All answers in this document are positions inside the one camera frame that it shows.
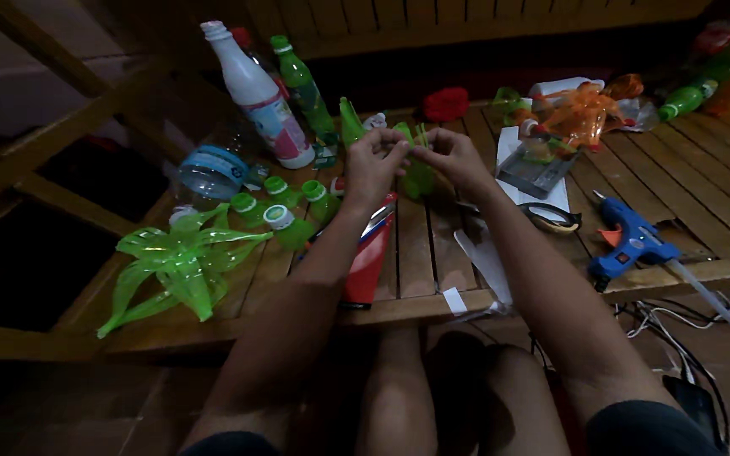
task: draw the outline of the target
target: hot glue gun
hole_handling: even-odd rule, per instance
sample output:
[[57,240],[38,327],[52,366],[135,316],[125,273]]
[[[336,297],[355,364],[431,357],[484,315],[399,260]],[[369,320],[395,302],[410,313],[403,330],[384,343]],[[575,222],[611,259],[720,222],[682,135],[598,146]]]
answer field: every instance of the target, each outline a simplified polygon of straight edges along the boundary
[[611,196],[605,197],[593,190],[601,199],[599,210],[603,221],[616,228],[615,231],[602,231],[604,239],[613,246],[613,251],[605,256],[596,256],[588,266],[588,272],[596,277],[595,289],[603,292],[612,279],[624,273],[636,260],[649,264],[666,264],[692,285],[695,290],[730,324],[730,312],[708,291],[677,257],[681,251],[658,237],[658,230],[629,208],[627,204]]

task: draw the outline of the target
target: green plastic bottle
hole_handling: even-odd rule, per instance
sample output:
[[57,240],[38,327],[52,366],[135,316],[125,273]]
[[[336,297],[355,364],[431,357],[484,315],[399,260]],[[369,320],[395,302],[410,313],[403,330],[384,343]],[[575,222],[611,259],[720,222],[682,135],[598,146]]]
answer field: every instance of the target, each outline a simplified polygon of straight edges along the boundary
[[267,203],[258,201],[249,193],[238,193],[229,199],[229,205],[238,212],[247,228],[255,228],[264,223],[264,212],[269,207]]
[[320,226],[326,226],[340,210],[340,200],[329,193],[325,186],[315,180],[303,184],[303,194],[309,200],[309,215],[315,219]]
[[346,145],[346,150],[348,150],[351,144],[365,136],[365,127],[362,126],[360,117],[354,110],[354,105],[345,97],[340,98],[340,119],[340,123],[342,124],[342,143]]
[[275,35],[270,42],[275,54],[281,60],[283,82],[291,89],[292,97],[309,120],[311,129],[318,135],[334,131],[334,121],[319,94],[317,84],[306,64],[294,55],[289,40],[283,35]]
[[289,250],[303,250],[306,242],[315,233],[315,227],[294,216],[282,204],[275,204],[264,212],[264,220],[275,231],[278,243]]
[[[411,148],[415,146],[413,135],[411,134],[410,127],[407,126],[407,122],[399,122],[393,129],[405,134],[411,144]],[[405,194],[413,200],[418,199],[421,195],[431,194],[436,184],[436,175],[432,168],[427,163],[418,161],[415,158],[409,157],[409,160],[411,161],[411,165],[406,168],[405,175],[401,176],[399,180]]]
[[286,181],[278,176],[272,176],[264,181],[264,188],[269,193],[269,197],[272,198],[272,202],[283,204],[289,209],[296,207],[300,203],[300,199],[303,198],[303,193],[296,186],[286,185]]
[[658,109],[661,122],[672,120],[675,117],[686,115],[710,98],[717,90],[717,81],[714,79],[699,79],[685,87],[678,88],[670,93],[664,105]]

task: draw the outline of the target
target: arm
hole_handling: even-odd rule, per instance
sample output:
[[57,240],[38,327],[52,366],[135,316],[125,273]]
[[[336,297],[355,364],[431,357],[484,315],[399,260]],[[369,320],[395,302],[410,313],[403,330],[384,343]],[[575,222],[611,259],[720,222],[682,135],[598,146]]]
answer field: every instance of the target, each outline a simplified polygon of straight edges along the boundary
[[514,306],[536,334],[583,420],[629,399],[677,407],[618,326],[610,309],[486,171],[472,141],[435,129],[436,153],[412,153],[435,167],[478,205],[497,248]]
[[[392,148],[381,159],[375,152]],[[289,406],[329,337],[362,230],[390,190],[409,149],[395,130],[375,129],[353,144],[346,198],[337,216],[230,351],[185,446],[217,432],[247,430],[283,443]]]

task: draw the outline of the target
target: pink bottle label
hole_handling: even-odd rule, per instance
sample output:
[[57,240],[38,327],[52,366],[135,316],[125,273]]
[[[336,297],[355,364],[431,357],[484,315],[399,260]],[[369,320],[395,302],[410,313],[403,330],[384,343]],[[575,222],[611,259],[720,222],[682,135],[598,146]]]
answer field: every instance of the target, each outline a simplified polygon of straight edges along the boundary
[[241,109],[255,123],[258,134],[275,152],[275,157],[281,160],[297,158],[311,147],[280,94],[257,105],[241,106]]

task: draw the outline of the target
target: hand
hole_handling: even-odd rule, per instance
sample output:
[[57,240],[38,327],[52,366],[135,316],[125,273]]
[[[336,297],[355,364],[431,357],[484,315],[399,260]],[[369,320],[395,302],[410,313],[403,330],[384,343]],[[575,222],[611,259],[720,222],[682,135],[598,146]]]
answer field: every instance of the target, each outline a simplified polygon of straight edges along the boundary
[[500,188],[486,170],[469,136],[433,128],[427,132],[427,139],[434,152],[416,146],[411,150],[413,157],[441,171],[470,201],[479,204],[491,196],[492,190]]
[[346,160],[346,205],[365,210],[368,216],[380,207],[390,192],[393,176],[402,176],[400,167],[410,165],[405,157],[410,149],[404,134],[388,128],[374,128],[351,144]]

